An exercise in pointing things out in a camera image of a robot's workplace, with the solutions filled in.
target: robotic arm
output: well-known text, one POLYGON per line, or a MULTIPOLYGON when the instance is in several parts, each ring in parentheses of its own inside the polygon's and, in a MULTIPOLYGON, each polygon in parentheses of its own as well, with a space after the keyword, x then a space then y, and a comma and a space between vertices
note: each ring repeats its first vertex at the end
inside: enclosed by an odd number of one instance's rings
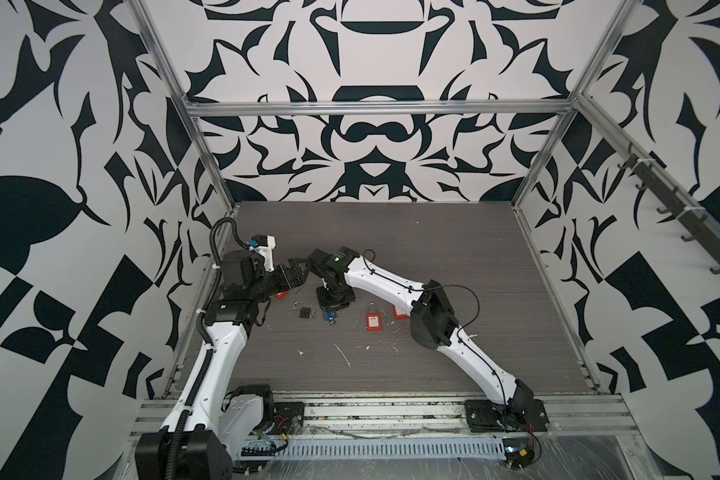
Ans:
MULTIPOLYGON (((207 312, 199 311, 205 341, 186 388, 160 431, 144 434, 136 447, 136 466, 142 480, 173 480, 186 474, 191 478, 226 478, 230 470, 244 472, 232 462, 241 455, 249 433, 272 421, 274 399, 269 386, 243 386, 227 392, 232 369, 253 325, 263 324, 271 295, 302 285, 309 272, 322 279, 323 285, 316 291, 322 308, 349 306, 355 300, 354 288, 396 305, 410 317, 411 336, 417 343, 446 355, 480 386, 494 404, 493 410, 501 412, 495 423, 504 430, 508 423, 516 428, 526 423, 525 412, 533 401, 533 392, 472 342, 458 324, 440 283, 407 280, 347 247, 332 254, 315 250, 307 259, 291 258, 287 265, 275 266, 273 236, 254 236, 245 246, 247 250, 233 251, 223 261, 216 261, 220 265, 213 266, 217 271, 214 285, 219 285, 219 270, 224 281, 218 296, 212 291, 207 312), (263 302, 267 306, 259 322, 259 303, 263 302), (230 395, 230 404, 222 410, 224 399, 230 395)), ((286 446, 287 440, 268 453, 286 446)))

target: black and white patterned wall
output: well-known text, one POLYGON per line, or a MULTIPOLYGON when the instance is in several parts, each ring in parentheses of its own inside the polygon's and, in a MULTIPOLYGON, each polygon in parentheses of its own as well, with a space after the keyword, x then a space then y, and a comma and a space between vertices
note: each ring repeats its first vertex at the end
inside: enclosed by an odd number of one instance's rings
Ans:
MULTIPOLYGON (((646 0, 593 87, 720 221, 720 0, 646 0)), ((605 387, 674 475, 720 478, 720 275, 581 116, 522 211, 605 387)))
MULTIPOLYGON (((566 98, 617 0, 149 0, 202 102, 566 98)), ((207 118, 236 200, 509 200, 552 114, 207 118)))
POLYGON ((126 5, 0 0, 0 478, 111 478, 223 212, 126 5))

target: white scrap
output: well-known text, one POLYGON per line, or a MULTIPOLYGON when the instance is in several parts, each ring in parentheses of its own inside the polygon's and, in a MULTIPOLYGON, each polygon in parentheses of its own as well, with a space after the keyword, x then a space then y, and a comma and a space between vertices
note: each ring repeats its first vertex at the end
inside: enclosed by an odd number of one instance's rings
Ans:
POLYGON ((352 368, 352 365, 349 364, 349 360, 347 360, 347 356, 344 355, 344 352, 342 352, 342 349, 338 348, 338 345, 336 345, 335 343, 333 344, 333 346, 336 347, 336 349, 338 350, 338 352, 341 353, 342 356, 344 357, 344 361, 347 363, 347 368, 350 368, 350 369, 351 369, 351 368, 352 368))

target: wall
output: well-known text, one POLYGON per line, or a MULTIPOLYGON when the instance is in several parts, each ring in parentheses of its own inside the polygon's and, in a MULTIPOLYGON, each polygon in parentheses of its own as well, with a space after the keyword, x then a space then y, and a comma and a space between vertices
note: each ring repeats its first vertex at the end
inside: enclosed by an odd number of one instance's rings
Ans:
POLYGON ((222 214, 125 5, 0 2, 0 478, 111 478, 222 214))
MULTIPOLYGON (((646 0, 592 92, 720 221, 720 0, 646 0)), ((577 117, 522 205, 569 321, 665 472, 720 478, 720 275, 577 117)))
MULTIPOLYGON (((196 102, 566 98, 617 0, 147 0, 196 102)), ((552 114, 206 118, 236 200, 509 200, 552 114)))

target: gray wooden surface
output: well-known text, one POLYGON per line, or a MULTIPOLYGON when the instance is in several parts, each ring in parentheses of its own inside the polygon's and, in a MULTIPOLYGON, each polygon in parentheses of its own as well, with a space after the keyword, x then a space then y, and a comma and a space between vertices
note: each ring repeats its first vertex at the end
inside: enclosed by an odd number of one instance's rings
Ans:
MULTIPOLYGON (((469 286, 481 307, 466 332, 483 351, 536 393, 588 391, 509 204, 245 202, 237 222, 243 239, 276 237, 276 264, 306 258, 315 248, 370 248, 377 265, 401 276, 469 286)), ((413 341, 408 320, 395 320, 392 306, 369 293, 355 290, 357 301, 330 326, 317 304, 319 285, 310 275, 299 292, 272 299, 266 323, 254 327, 240 355, 231 388, 479 391, 452 361, 413 341), (298 318, 294 302, 318 317, 298 318), (382 312, 380 332, 365 329, 369 302, 382 312)), ((476 311, 471 294, 446 291, 457 318, 469 321, 476 311)), ((195 339, 188 368, 199 348, 195 339)))

